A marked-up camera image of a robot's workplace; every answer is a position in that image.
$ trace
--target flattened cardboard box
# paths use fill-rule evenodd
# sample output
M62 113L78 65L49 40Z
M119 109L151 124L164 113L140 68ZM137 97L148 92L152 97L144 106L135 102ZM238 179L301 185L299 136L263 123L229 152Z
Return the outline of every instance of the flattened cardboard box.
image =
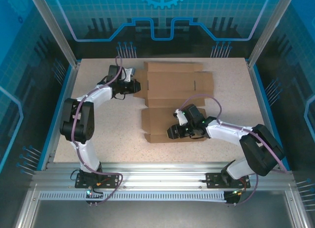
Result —
M144 62L144 69L137 69L134 78L141 83L141 91L134 94L144 98L148 107L141 111L142 129L150 143L196 142L205 139L169 139L167 129L178 121L173 113L186 99L195 94L213 96L213 77L202 72L202 64ZM188 104L204 106L204 97L191 99ZM206 117L204 109L199 109Z

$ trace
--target table surface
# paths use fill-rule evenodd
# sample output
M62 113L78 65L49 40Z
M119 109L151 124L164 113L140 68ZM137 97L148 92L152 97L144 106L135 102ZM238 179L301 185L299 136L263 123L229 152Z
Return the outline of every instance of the table surface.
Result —
M214 96L221 103L221 120L243 126L263 124L258 102L244 58L159 58L124 59L123 66L143 68L144 61L203 63L204 71L213 73ZM83 59L72 97L93 89L108 73L114 59ZM244 156L240 147L209 139L204 142L151 144L141 129L144 99L127 95L112 99L95 111L93 144L101 162L113 163L201 163L229 162ZM207 116L216 116L219 107L206 99ZM54 162L79 162L70 142L61 136Z

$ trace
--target glass panel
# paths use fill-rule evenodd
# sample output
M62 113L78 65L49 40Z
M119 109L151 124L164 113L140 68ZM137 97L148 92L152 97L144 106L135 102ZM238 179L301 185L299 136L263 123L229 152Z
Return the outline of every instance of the glass panel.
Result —
M77 58L248 58L279 0L46 0Z
M315 0L292 0L256 65L297 182L315 181ZM303 195L314 204L312 184Z
M14 227L68 63L32 0L0 0L0 22L0 226Z

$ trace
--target metal floor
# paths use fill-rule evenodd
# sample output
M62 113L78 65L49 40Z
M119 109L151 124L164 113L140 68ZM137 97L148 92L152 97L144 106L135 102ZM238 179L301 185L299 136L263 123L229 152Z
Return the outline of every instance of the metal floor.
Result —
M289 228L284 195L257 192L239 207L213 202L40 201L33 228Z

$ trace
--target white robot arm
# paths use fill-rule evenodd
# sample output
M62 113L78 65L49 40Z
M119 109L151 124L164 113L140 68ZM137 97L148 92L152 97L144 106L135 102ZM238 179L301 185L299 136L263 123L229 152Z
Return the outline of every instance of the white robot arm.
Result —
M106 82L109 82L112 77L117 74L118 69L119 67L116 65L111 65L109 67L109 75L106 77ZM89 95L82 104L75 128L74 139L78 144L83 161L89 168L95 171L101 171L101 165L91 139L94 133L94 111L104 102L114 98L117 93L125 95L140 91L140 83L132 78L133 75L134 68L124 69L118 80L111 83L109 86L103 85L105 84L105 78L103 78L93 89L95 91ZM73 119L78 104L85 96L86 95L83 95L77 99L68 98L63 105L60 132L71 142L71 145L75 150L77 149L77 146L71 141ZM80 170L82 172L91 173L91 171L89 171L81 162L80 165Z
M284 158L284 151L264 125L244 127L227 124L215 117L207 119L198 108L190 104L182 110L177 109L174 116L179 120L177 125L167 130L171 139L193 137L221 139L243 149L245 157L230 162L222 171L221 178L227 185L250 174L267 175Z

